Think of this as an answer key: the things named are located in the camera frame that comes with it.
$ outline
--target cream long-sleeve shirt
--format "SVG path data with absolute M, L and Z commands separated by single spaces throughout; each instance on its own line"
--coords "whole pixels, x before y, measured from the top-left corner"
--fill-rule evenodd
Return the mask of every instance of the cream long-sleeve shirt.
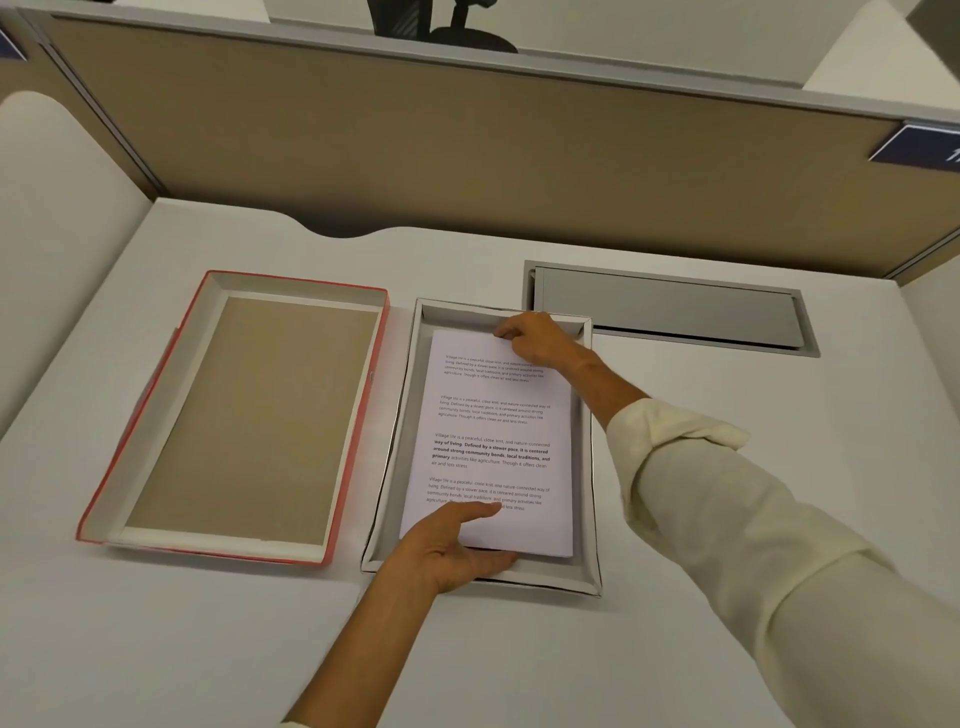
M 748 437 L 658 400 L 622 409 L 607 442 L 627 523 L 689 574 L 798 728 L 960 726 L 960 613 L 739 455 Z

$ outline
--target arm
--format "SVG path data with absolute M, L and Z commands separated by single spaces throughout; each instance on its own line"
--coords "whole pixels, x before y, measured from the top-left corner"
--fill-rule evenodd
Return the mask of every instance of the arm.
M 956 724 L 956 611 L 738 455 L 745 433 L 628 394 L 545 314 L 497 333 L 602 408 L 627 523 L 690 575 L 798 726 Z
M 499 503 L 447 503 L 411 528 L 286 719 L 310 728 L 375 726 L 434 598 L 516 560 L 457 540 L 461 523 L 499 510 Z

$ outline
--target red edge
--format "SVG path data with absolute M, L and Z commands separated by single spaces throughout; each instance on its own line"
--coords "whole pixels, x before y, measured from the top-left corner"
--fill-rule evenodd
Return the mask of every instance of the red edge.
M 370 390 L 373 384 L 373 370 L 376 366 L 377 357 L 380 354 L 380 345 L 383 343 L 383 334 L 387 326 L 387 315 L 390 312 L 390 293 L 386 288 L 377 288 L 376 286 L 371 285 L 358 285 L 355 283 L 339 283 L 333 280 L 315 280 L 315 279 L 301 279 L 301 278 L 292 278 L 289 276 L 271 276 L 269 274 L 262 273 L 247 273 L 244 271 L 224 271 L 224 270 L 209 270 L 204 273 L 204 277 L 200 281 L 200 285 L 197 286 L 197 290 L 193 294 L 193 298 L 190 300 L 190 305 L 187 306 L 186 313 L 183 314 L 183 318 L 180 321 L 180 325 L 174 330 L 173 336 L 171 336 L 170 341 L 167 344 L 166 351 L 163 353 L 163 356 L 160 358 L 160 363 L 156 367 L 153 376 L 151 377 L 147 388 L 145 390 L 145 395 L 140 398 L 140 402 L 137 404 L 136 408 L 133 410 L 130 420 L 127 422 L 127 426 L 124 429 L 123 435 L 120 438 L 120 442 L 117 444 L 117 448 L 113 453 L 113 457 L 110 458 L 110 464 L 107 467 L 107 472 L 104 473 L 103 479 L 100 481 L 100 485 L 97 486 L 97 490 L 94 491 L 93 497 L 90 499 L 90 502 L 87 504 L 84 509 L 84 514 L 80 518 L 80 522 L 77 524 L 77 531 L 75 538 L 77 541 L 84 542 L 85 544 L 102 544 L 102 541 L 96 541 L 94 539 L 87 539 L 83 536 L 84 523 L 86 523 L 87 517 L 90 515 L 90 511 L 93 510 L 93 506 L 96 505 L 97 499 L 100 497 L 100 494 L 103 492 L 104 487 L 107 485 L 107 481 L 110 478 L 110 474 L 113 472 L 113 469 L 116 467 L 117 461 L 120 459 L 120 455 L 124 450 L 124 447 L 127 445 L 127 441 L 130 440 L 130 437 L 133 431 L 136 429 L 136 424 L 140 420 L 140 415 L 143 414 L 144 408 L 147 406 L 147 402 L 150 400 L 151 395 L 154 393 L 156 388 L 156 383 L 159 381 L 160 376 L 163 374 L 163 370 L 167 365 L 167 361 L 170 359 L 171 353 L 173 353 L 174 347 L 177 344 L 177 341 L 180 339 L 180 332 L 183 330 L 183 327 L 186 325 L 187 319 L 190 316 L 190 313 L 193 311 L 194 304 L 197 302 L 197 298 L 200 296 L 200 292 L 203 290 L 206 285 L 207 279 L 211 275 L 222 273 L 225 275 L 231 276 L 254 276 L 256 278 L 267 278 L 267 279 L 280 279 L 280 280 L 300 280 L 306 283 L 325 283 L 327 285 L 342 285 L 345 288 L 363 288 L 369 291 L 382 291 L 383 292 L 383 312 L 380 315 L 380 326 L 376 331 L 376 338 L 373 341 L 373 351 L 370 357 L 370 368 L 367 371 L 367 381 L 364 384 L 363 395 L 360 397 L 360 406 L 357 408 L 357 419 L 353 425 L 353 435 L 350 437 L 350 445 L 347 451 L 347 463 L 344 466 L 344 474 L 341 479 L 340 486 L 340 495 L 337 497 L 337 503 L 334 507 L 333 512 L 333 524 L 330 526 L 330 535 L 327 539 L 327 547 L 324 551 L 324 558 L 322 561 L 298 561 L 292 559 L 274 559 L 266 558 L 261 556 L 240 556 L 236 554 L 229 553 L 218 553 L 216 551 L 197 551 L 188 548 L 148 548 L 152 551 L 170 551 L 174 553 L 191 553 L 200 556 L 219 556 L 223 558 L 230 559 L 239 559 L 241 561 L 260 561 L 260 562 L 269 562 L 272 564 L 296 564 L 296 565 L 305 565 L 305 566 L 326 566 L 333 559 L 333 552 L 337 544 L 337 535 L 340 532 L 340 519 L 343 515 L 344 503 L 347 500 L 347 489 L 349 485 L 350 475 L 353 471 L 353 462 L 356 457 L 357 448 L 360 445 L 360 433 L 363 428 L 364 415 L 367 412 L 367 402 L 370 398 Z

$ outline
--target blue sign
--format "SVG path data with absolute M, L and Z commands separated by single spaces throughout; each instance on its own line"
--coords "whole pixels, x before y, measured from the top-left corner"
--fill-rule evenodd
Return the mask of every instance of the blue sign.
M 16 47 L 13 38 L 8 36 L 2 27 L 0 27 L 0 61 L 9 59 L 11 61 L 25 61 L 26 56 L 23 51 Z
M 960 172 L 960 129 L 904 124 L 870 161 Z

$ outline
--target chair backrest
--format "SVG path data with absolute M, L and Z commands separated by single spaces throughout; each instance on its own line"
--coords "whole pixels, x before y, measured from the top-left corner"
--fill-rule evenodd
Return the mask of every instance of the chair backrest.
M 367 0 L 367 5 L 378 36 L 426 40 L 430 35 L 433 0 Z

